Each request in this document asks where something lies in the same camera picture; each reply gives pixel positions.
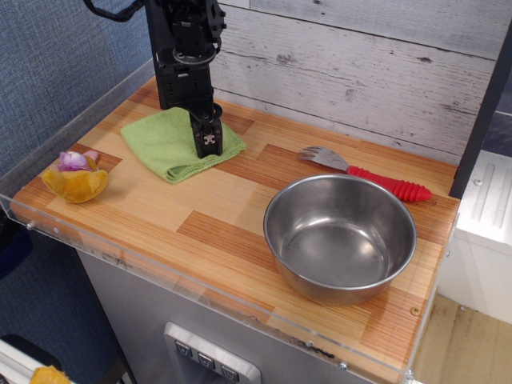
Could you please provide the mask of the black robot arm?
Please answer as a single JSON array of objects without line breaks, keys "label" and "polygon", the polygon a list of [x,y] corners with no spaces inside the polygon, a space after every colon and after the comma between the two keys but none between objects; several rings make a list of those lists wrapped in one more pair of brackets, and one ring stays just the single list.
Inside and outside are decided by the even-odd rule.
[{"label": "black robot arm", "polygon": [[219,53],[226,28],[216,1],[133,1],[111,12],[85,1],[95,15],[127,22],[144,9],[150,35],[160,106],[189,113],[197,156],[223,151],[222,108],[214,102],[210,63]]}]

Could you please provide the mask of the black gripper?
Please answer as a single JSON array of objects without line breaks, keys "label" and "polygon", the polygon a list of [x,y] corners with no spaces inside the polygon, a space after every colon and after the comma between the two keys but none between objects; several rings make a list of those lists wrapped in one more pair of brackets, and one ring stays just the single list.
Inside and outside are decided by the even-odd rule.
[{"label": "black gripper", "polygon": [[[172,50],[154,54],[160,107],[164,110],[179,107],[188,110],[197,156],[221,155],[223,152],[222,108],[213,100],[214,89],[208,62],[180,62]],[[198,120],[213,120],[204,130]]]}]

